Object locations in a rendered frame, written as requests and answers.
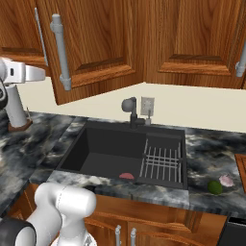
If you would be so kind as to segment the black kitchen sink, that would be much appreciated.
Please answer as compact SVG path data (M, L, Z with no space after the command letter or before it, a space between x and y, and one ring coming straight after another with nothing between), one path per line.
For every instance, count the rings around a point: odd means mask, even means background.
M128 123L87 121L76 139L61 159L61 171L80 173L110 179L120 179L121 173L131 173L137 184L146 138L172 137L182 142L183 186L162 185L170 188L187 189L185 131L157 126L138 126L132 129Z

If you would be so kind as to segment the wooden wall cabinet door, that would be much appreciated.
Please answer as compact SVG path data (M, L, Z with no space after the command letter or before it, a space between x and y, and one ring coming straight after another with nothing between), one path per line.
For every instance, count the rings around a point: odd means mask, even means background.
M246 0L147 0L145 81L239 89Z
M0 57L43 68L49 76L35 7L36 0L0 0Z
M143 81L137 0L36 0L56 103L63 105ZM52 15L61 16L71 89L61 67Z

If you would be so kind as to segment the pink white garlic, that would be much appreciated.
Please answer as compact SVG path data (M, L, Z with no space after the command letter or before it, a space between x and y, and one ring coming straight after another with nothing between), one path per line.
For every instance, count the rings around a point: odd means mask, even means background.
M232 178L229 175L222 175L219 178L219 182L221 185L223 185L225 187L234 186L234 181L232 180Z

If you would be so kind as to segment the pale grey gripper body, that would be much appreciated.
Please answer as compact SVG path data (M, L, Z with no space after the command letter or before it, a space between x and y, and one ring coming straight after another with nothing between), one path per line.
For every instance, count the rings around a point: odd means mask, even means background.
M26 82L44 81L46 77L45 70L39 67L26 65Z

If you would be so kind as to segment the wooden cutting board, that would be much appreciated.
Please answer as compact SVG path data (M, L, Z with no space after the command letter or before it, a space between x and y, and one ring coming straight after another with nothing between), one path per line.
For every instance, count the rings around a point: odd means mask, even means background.
M235 154L235 160L242 182L244 193L246 194L246 155Z

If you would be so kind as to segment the black dishwasher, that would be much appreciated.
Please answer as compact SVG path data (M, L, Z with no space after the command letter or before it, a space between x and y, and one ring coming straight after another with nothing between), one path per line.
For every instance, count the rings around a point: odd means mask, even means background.
M246 246L246 219L228 218L216 246Z

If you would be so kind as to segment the wooden base cabinet door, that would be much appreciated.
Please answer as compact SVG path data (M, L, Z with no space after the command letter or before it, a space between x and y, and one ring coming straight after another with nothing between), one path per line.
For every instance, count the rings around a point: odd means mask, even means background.
M115 229L120 226L121 246L128 246L128 225L122 220L102 216L85 219L87 231L93 235L98 246L116 246Z
M216 246L219 234L186 233L164 228L128 223L129 234L135 230L135 246Z

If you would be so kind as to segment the black sink faucet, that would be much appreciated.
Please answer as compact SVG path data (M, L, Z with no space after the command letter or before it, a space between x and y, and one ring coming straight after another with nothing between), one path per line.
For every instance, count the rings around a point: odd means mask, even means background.
M128 99L124 99L121 104L121 109L124 112L129 112L130 115L130 127L132 129L136 129L139 125L145 124L144 118L138 118L136 113L136 98L131 97Z

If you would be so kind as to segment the wooden corner base cabinet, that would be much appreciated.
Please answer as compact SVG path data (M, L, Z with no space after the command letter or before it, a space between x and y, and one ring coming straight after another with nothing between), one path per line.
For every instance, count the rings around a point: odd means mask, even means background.
M9 217L26 220L36 209L35 192L37 184L29 184L17 201L11 206L7 215Z

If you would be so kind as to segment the wooden paper towel holder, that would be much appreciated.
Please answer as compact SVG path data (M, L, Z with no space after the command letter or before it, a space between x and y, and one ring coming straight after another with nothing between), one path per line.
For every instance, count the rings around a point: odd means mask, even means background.
M23 132L33 124L32 119L26 121L10 121L8 125L9 132Z

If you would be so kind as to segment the green lime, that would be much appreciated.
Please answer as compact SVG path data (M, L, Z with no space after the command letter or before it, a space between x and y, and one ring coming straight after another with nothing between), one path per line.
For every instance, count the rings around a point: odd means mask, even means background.
M211 194L219 195L219 194L222 193L223 188L222 188L222 185L219 182L217 182L217 181L210 181L210 182L208 182L208 191Z

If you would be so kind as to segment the grey wall outlet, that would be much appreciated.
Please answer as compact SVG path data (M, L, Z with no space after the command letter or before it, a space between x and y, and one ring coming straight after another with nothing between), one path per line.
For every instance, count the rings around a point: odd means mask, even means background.
M142 97L140 114L153 116L154 115L154 104L155 104L154 98Z

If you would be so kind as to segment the white paper towel roll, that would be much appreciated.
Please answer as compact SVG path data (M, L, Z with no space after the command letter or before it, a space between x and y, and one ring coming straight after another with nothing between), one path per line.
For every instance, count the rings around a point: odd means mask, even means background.
M8 93L8 104L6 112L10 121L26 121L27 117L20 100L16 85L6 87Z

